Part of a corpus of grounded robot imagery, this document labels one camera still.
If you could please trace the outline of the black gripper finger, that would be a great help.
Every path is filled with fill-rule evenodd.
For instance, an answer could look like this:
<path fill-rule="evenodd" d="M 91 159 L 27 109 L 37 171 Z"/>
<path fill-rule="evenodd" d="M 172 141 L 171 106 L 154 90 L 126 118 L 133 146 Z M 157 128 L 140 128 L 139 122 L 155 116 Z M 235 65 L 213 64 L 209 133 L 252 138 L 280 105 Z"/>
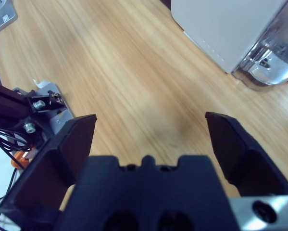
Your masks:
<path fill-rule="evenodd" d="M 235 118 L 215 112 L 205 118 L 223 175 L 241 196 L 288 195 L 288 180 Z"/>
<path fill-rule="evenodd" d="M 9 218 L 56 216 L 90 153 L 96 121 L 96 115 L 86 115 L 66 122 L 23 171 L 0 212 Z"/>

